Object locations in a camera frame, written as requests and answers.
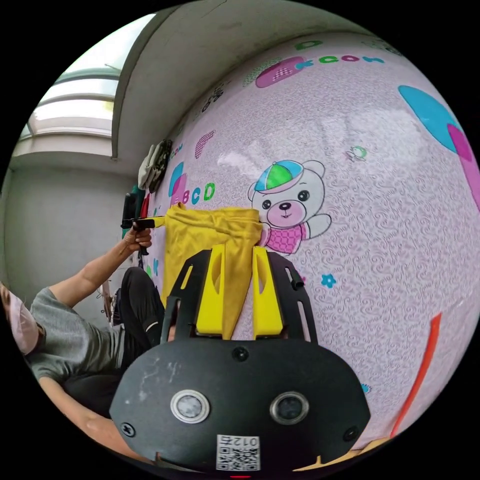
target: cartoon bear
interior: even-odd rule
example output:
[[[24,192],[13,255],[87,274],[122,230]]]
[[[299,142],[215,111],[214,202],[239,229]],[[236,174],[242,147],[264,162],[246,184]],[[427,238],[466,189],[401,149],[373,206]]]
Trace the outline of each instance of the cartoon bear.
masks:
[[[303,240],[325,233],[332,218],[319,213],[325,198],[325,167],[316,160],[274,162],[251,185],[248,198],[260,212],[262,247],[294,254]]]

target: face mask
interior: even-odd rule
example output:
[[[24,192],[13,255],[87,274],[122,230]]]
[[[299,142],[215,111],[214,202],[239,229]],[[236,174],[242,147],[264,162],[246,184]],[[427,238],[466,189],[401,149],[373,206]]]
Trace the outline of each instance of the face mask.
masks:
[[[10,324],[20,351],[27,355],[39,341],[39,326],[24,303],[10,292]]]

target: blue flower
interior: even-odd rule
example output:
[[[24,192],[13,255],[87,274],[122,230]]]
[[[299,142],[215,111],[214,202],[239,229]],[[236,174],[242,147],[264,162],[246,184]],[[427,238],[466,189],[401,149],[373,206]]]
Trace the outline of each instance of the blue flower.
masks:
[[[336,283],[337,281],[334,279],[334,276],[331,273],[321,276],[321,284],[325,285],[325,287],[328,287],[329,289],[332,289]]]

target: pink shape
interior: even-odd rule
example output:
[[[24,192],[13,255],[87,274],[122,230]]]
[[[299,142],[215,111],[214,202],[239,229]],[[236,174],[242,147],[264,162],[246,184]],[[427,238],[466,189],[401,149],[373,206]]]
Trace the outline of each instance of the pink shape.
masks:
[[[183,202],[185,191],[187,190],[187,174],[179,176],[173,187],[173,193],[171,194],[170,206],[176,205],[179,202]]]
[[[463,173],[480,212],[480,169],[465,134],[454,125],[447,125],[450,138],[455,145]]]
[[[295,65],[304,63],[305,59],[302,56],[293,56],[272,65],[264,70],[255,80],[255,85],[259,89],[270,87],[270,85],[277,84],[302,70],[295,68]]]
[[[195,146],[195,158],[198,159],[202,154],[202,150],[204,149],[205,144],[214,136],[215,130],[212,130],[205,134],[200,140],[196,143]]]

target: qr code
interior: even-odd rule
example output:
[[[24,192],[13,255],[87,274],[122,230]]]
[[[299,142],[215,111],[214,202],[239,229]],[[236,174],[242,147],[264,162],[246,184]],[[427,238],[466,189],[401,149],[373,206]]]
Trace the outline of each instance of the qr code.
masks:
[[[217,435],[216,469],[235,472],[260,470],[260,438]]]

